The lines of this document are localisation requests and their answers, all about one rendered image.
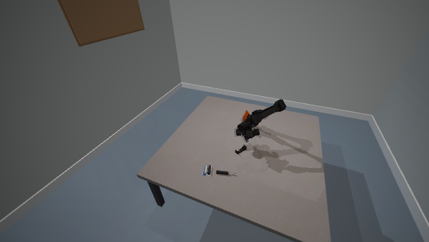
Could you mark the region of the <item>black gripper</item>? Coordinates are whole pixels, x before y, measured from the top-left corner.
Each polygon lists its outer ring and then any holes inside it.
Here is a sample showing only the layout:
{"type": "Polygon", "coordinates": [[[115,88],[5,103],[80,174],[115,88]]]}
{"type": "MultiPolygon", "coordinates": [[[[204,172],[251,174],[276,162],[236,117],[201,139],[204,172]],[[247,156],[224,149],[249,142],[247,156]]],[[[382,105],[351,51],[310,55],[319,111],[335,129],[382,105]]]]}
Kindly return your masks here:
{"type": "MultiPolygon", "coordinates": [[[[247,128],[247,129],[245,129],[245,130],[250,130],[250,129],[252,129],[252,128],[247,128]]],[[[237,135],[237,136],[240,136],[240,135],[242,134],[242,136],[244,136],[244,137],[245,137],[245,140],[246,140],[245,130],[243,130],[243,131],[239,131],[238,129],[236,129],[236,135],[237,135]]],[[[256,135],[259,135],[259,134],[260,134],[259,129],[254,129],[254,131],[253,131],[253,132],[255,132],[255,133],[256,133],[256,135]]]]}

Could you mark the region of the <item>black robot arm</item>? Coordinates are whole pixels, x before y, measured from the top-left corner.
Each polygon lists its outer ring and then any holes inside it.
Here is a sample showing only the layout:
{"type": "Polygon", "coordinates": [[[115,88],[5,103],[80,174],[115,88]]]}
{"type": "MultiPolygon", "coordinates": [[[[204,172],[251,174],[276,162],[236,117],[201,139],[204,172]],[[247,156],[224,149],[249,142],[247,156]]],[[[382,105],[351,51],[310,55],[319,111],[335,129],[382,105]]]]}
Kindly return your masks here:
{"type": "MultiPolygon", "coordinates": [[[[264,110],[255,110],[252,112],[252,114],[248,114],[247,119],[245,119],[244,122],[240,123],[237,128],[239,131],[243,131],[247,128],[253,128],[255,126],[257,126],[262,119],[264,119],[265,117],[275,113],[275,112],[281,112],[283,110],[285,110],[286,105],[284,103],[284,101],[282,99],[276,101],[274,103],[273,106],[268,107],[264,110]],[[253,126],[252,126],[253,125],[253,126]]],[[[256,133],[252,131],[252,129],[250,130],[245,130],[245,134],[247,136],[247,139],[253,138],[256,133]]]]}

